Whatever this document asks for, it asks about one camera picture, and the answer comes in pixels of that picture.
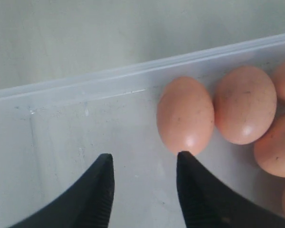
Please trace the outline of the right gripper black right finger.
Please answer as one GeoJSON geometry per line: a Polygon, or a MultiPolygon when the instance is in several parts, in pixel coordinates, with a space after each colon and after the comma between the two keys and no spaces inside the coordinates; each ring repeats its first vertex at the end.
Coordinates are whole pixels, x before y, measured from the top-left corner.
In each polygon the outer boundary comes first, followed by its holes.
{"type": "Polygon", "coordinates": [[[285,228],[285,218],[234,192],[190,152],[177,155],[177,193],[188,228],[285,228]]]}

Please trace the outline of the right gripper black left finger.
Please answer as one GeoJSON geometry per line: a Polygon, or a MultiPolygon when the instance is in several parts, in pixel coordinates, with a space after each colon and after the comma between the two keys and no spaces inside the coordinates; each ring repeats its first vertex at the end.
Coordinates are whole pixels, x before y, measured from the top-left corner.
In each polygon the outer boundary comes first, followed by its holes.
{"type": "Polygon", "coordinates": [[[100,154],[85,173],[51,203],[15,228],[107,228],[114,200],[114,163],[100,154]]]}

